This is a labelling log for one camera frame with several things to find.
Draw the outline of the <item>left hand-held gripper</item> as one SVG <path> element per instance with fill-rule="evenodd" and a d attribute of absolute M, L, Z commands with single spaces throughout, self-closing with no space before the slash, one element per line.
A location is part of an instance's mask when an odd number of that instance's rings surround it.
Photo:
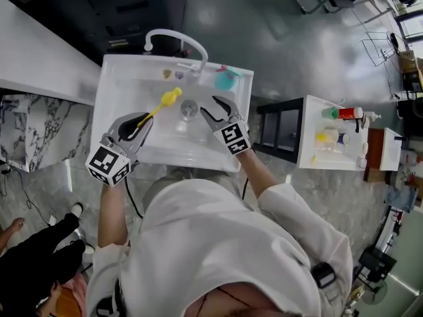
<path fill-rule="evenodd" d="M 93 178 L 114 187 L 133 171 L 139 163 L 137 152 L 153 126 L 153 118 L 147 119 L 148 115 L 136 112 L 114 121 L 85 163 Z"/>

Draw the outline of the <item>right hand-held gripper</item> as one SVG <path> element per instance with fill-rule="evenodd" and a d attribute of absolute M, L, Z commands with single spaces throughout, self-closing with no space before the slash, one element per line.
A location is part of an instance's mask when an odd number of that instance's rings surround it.
<path fill-rule="evenodd" d="M 237 105 L 223 96 L 212 96 L 227 114 L 227 120 L 214 118 L 204 107 L 200 113 L 213 132 L 215 138 L 226 147 L 232 155 L 239 155 L 251 148 L 247 122 L 239 114 Z"/>

